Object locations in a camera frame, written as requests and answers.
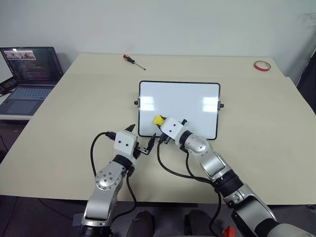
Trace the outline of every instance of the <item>black cable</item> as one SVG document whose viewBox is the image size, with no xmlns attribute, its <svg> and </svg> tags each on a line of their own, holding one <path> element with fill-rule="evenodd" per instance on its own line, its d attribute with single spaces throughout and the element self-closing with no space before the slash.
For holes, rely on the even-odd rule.
<svg viewBox="0 0 316 237">
<path fill-rule="evenodd" d="M 189 153 L 187 153 L 187 157 L 186 157 L 186 167 L 187 167 L 187 171 L 188 173 L 190 174 L 191 177 L 193 177 L 194 179 L 200 181 L 200 182 L 203 182 L 203 183 L 208 183 L 210 185 L 212 185 L 212 182 L 209 180 L 209 179 L 206 179 L 206 178 L 203 178 L 203 177 L 198 177 L 198 176 L 195 176 L 194 174 L 192 174 L 190 168 L 189 168 Z"/>
<path fill-rule="evenodd" d="M 5 95 L 7 95 L 7 94 L 9 94 L 9 93 L 12 93 L 12 92 L 13 92 L 13 90 L 12 90 L 12 91 L 9 91 L 9 92 L 6 93 L 6 94 L 0 95 L 0 97 L 3 97 L 3 96 L 5 96 Z"/>
<path fill-rule="evenodd" d="M 217 196 L 218 196 L 217 209 L 216 209 L 216 212 L 215 212 L 214 216 L 212 217 L 212 219 L 211 219 L 211 221 L 210 221 L 208 227 L 209 227 L 209 230 L 212 232 L 213 235 L 215 235 L 216 237 L 219 237 L 219 235 L 216 234 L 216 233 L 213 231 L 213 229 L 212 229 L 212 225 L 213 225 L 215 219 L 217 218 L 219 212 L 221 211 L 221 206 L 222 206 L 222 198 L 221 198 L 221 195 L 220 195 L 219 192 L 217 192 Z"/>
<path fill-rule="evenodd" d="M 186 167 L 187 167 L 188 173 L 189 173 L 192 177 L 195 177 L 194 174 L 192 174 L 192 172 L 191 172 L 191 170 L 190 170 L 190 168 L 189 168 L 189 153 L 187 153 Z M 212 229 L 212 225 L 213 225 L 215 219 L 217 218 L 219 212 L 221 211 L 221 207 L 222 207 L 221 195 L 220 195 L 219 192 L 216 192 L 216 193 L 217 193 L 217 196 L 218 196 L 217 210 L 216 210 L 214 216 L 212 217 L 212 219 L 211 219 L 211 221 L 210 221 L 210 223 L 209 223 L 209 230 L 211 231 L 211 233 L 212 233 L 213 235 L 215 235 L 216 237 L 219 237 L 219 235 L 216 234 L 216 233 L 213 231 L 213 229 Z"/>
<path fill-rule="evenodd" d="M 94 177 L 97 175 L 97 172 L 95 171 L 95 167 L 94 167 L 94 161 L 93 161 L 93 148 L 94 148 L 94 144 L 95 142 L 98 140 L 98 138 L 102 135 L 106 135 L 106 132 L 101 132 L 99 133 L 94 139 L 93 142 L 91 144 L 91 148 L 90 148 L 90 159 L 91 159 L 91 166 L 92 166 L 92 171 L 94 174 Z"/>
<path fill-rule="evenodd" d="M 4 140 L 3 140 L 3 137 L 0 135 L 0 138 L 1 138 L 1 140 L 2 140 L 2 144 L 3 144 L 3 146 L 5 147 L 5 149 L 6 149 L 6 152 L 8 152 L 9 151 L 9 149 L 8 149 L 8 147 L 5 145 L 5 143 L 4 143 Z"/>
<path fill-rule="evenodd" d="M 200 181 L 200 182 L 203 182 L 203 183 L 208 183 L 210 185 L 212 185 L 212 182 L 206 178 L 203 178 L 203 177 L 198 177 L 198 176 L 195 176 L 194 174 L 192 174 L 190 168 L 189 168 L 189 153 L 187 153 L 187 157 L 186 157 L 186 167 L 187 167 L 187 171 L 188 173 L 190 174 L 190 176 L 188 175 L 184 175 L 184 174 L 179 174 L 177 172 L 174 172 L 173 170 L 167 168 L 162 162 L 161 162 L 161 159 L 160 159 L 160 145 L 161 145 L 161 142 L 158 143 L 157 145 L 157 158 L 158 158 L 158 162 L 159 164 L 166 170 L 168 171 L 169 173 L 171 174 L 174 174 L 174 175 L 177 175 L 177 176 L 180 176 L 180 177 L 183 177 L 183 178 L 191 178 L 191 179 L 195 179 L 197 181 Z M 213 235 L 215 235 L 216 237 L 219 237 L 218 234 L 216 234 L 213 229 L 212 229 L 212 225 L 215 221 L 215 219 L 217 218 L 219 212 L 221 211 L 221 206 L 222 206 L 222 199 L 221 199 L 221 195 L 219 192 L 216 192 L 217 193 L 217 196 L 218 196 L 218 205 L 217 205 L 217 210 L 213 216 L 213 218 L 211 219 L 210 223 L 209 223 L 209 229 L 210 231 L 212 232 Z"/>
<path fill-rule="evenodd" d="M 99 134 L 93 139 L 93 142 L 92 142 L 92 144 L 91 144 L 91 149 L 90 149 L 90 159 L 91 159 L 91 166 L 92 166 L 92 170 L 93 170 L 94 177 L 97 175 L 97 173 L 96 173 L 95 166 L 94 166 L 94 161 L 93 161 L 93 148 L 94 148 L 95 142 L 96 142 L 96 141 L 98 140 L 98 138 L 99 138 L 100 136 L 102 136 L 102 135 L 106 135 L 106 132 L 101 132 L 101 133 L 99 133 Z M 127 184 L 129 193 L 131 194 L 131 196 L 132 196 L 132 198 L 133 198 L 134 205 L 133 205 L 133 207 L 132 207 L 129 211 L 125 211 L 125 212 L 123 212 L 123 213 L 118 214 L 117 216 L 115 216 L 115 217 L 113 218 L 113 221 L 112 221 L 112 222 L 114 222 L 118 217 L 121 217 L 121 216 L 126 215 L 126 214 L 128 214 L 128 213 L 131 213 L 131 212 L 134 211 L 135 208 L 136 208 L 137 200 L 136 200 L 135 194 L 134 194 L 134 192 L 133 192 L 133 190 L 132 190 L 132 188 L 131 188 L 131 186 L 130 186 L 130 183 L 129 183 L 129 177 L 131 176 L 131 174 L 132 174 L 132 172 L 130 172 L 130 171 L 127 172 L 126 184 Z"/>
<path fill-rule="evenodd" d="M 199 179 L 199 180 L 204 180 L 203 182 L 205 183 L 209 183 L 211 184 L 211 181 L 210 180 L 207 180 L 203 177 L 193 177 L 191 175 L 185 175 L 185 174 L 180 174 L 180 173 L 177 173 L 169 168 L 167 168 L 162 162 L 161 162 L 161 159 L 160 159 L 160 145 L 161 145 L 161 142 L 158 143 L 157 145 L 157 159 L 158 159 L 158 162 L 159 164 L 161 165 L 162 168 L 164 168 L 166 171 L 168 171 L 169 173 L 171 174 L 174 174 L 176 176 L 179 176 L 179 177 L 183 177 L 183 178 L 187 178 L 187 179 Z"/>
<path fill-rule="evenodd" d="M 1 237 L 4 236 L 6 230 L 8 229 L 8 226 L 9 226 L 9 224 L 10 224 L 12 218 L 13 218 L 13 215 L 14 215 L 14 212 L 15 212 L 15 206 L 16 206 L 16 204 L 17 204 L 17 202 L 18 202 L 18 199 L 19 199 L 19 197 L 17 197 L 16 200 L 14 201 L 13 209 L 12 209 L 11 215 L 10 215 L 10 217 L 9 217 L 9 219 L 8 219 L 8 222 L 7 222 L 6 225 L 5 225 L 5 228 L 4 228 L 3 232 L 2 232 Z"/>
<path fill-rule="evenodd" d="M 69 219 L 69 220 L 71 220 L 71 221 L 73 220 L 71 217 L 69 217 L 69 216 L 67 216 L 67 215 L 65 215 L 65 214 L 63 214 L 63 213 L 61 213 L 61 212 L 55 210 L 54 208 L 48 206 L 47 204 L 45 204 L 40 198 L 38 198 L 38 200 L 39 200 L 39 202 L 40 202 L 43 206 L 47 207 L 47 208 L 50 209 L 51 211 L 57 213 L 58 215 L 61 215 L 61 216 L 65 217 L 65 218 L 67 218 L 67 219 Z"/>
<path fill-rule="evenodd" d="M 135 197 L 135 195 L 134 195 L 134 193 L 133 193 L 133 190 L 132 190 L 132 188 L 130 187 L 130 184 L 129 184 L 129 176 L 126 177 L 126 184 L 127 184 L 128 190 L 129 190 L 129 192 L 130 192 L 130 194 L 131 194 L 131 196 L 132 196 L 132 198 L 133 198 L 134 205 L 133 205 L 133 207 L 132 207 L 129 211 L 125 211 L 125 212 L 122 212 L 121 214 L 116 215 L 116 216 L 113 218 L 113 222 L 114 222 L 118 217 L 121 217 L 121 216 L 126 215 L 126 214 L 128 214 L 128 213 L 131 213 L 131 212 L 132 212 L 133 210 L 135 210 L 135 208 L 136 208 L 137 201 L 136 201 L 136 197 Z"/>
</svg>

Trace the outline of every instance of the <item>white wall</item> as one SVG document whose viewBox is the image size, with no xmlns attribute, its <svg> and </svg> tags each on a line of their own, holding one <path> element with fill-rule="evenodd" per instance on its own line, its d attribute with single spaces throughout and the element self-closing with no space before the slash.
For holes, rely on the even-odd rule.
<svg viewBox="0 0 316 237">
<path fill-rule="evenodd" d="M 315 0 L 0 0 L 0 46 L 53 46 L 64 70 L 80 52 L 270 56 L 296 82 L 315 12 Z"/>
</svg>

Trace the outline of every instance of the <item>laptop keyboard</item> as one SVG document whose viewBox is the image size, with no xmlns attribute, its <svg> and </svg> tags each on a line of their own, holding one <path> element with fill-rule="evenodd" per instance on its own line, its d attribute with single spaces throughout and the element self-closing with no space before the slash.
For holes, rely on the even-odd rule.
<svg viewBox="0 0 316 237">
<path fill-rule="evenodd" d="M 52 88 L 24 88 L 19 87 L 10 95 L 10 99 L 16 100 L 44 100 Z"/>
</svg>

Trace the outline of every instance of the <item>red tape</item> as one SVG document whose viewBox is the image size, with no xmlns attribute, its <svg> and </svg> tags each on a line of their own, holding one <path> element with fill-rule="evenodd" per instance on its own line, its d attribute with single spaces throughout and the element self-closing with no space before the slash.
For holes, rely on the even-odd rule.
<svg viewBox="0 0 316 237">
<path fill-rule="evenodd" d="M 263 68 L 262 66 L 260 67 L 260 64 L 264 64 L 264 66 L 266 66 L 267 68 Z M 253 64 L 254 68 L 259 70 L 259 71 L 262 71 L 262 72 L 267 72 L 268 70 L 271 69 L 271 65 L 265 61 L 256 61 L 254 64 Z"/>
</svg>

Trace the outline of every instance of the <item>beige tabletop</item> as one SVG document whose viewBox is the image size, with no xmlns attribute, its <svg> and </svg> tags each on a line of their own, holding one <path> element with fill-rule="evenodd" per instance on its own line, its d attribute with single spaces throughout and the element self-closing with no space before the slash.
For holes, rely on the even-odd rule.
<svg viewBox="0 0 316 237">
<path fill-rule="evenodd" d="M 242 181 L 267 204 L 316 203 L 316 117 L 290 78 L 270 58 L 81 54 L 43 102 L 0 165 L 0 194 L 88 199 L 94 188 L 89 150 L 102 131 L 137 124 L 141 80 L 218 82 L 218 137 L 211 141 Z M 253 68 L 268 61 L 264 73 Z M 141 144 L 148 138 L 139 137 Z M 113 141 L 100 137 L 96 169 L 113 159 Z M 170 142 L 161 159 L 186 172 L 185 154 Z M 203 172 L 194 158 L 190 166 Z M 173 176 L 157 161 L 156 147 L 140 156 L 131 186 L 138 201 L 216 203 L 206 184 Z M 131 200 L 126 186 L 119 200 Z"/>
</svg>

